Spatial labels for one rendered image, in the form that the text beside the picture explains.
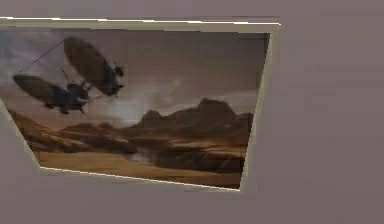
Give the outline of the framed desert airship picture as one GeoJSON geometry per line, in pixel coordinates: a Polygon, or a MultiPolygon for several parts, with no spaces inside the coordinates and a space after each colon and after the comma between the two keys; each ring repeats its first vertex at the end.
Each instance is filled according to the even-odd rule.
{"type": "Polygon", "coordinates": [[[0,17],[0,106],[44,173],[238,191],[279,30],[0,17]]]}

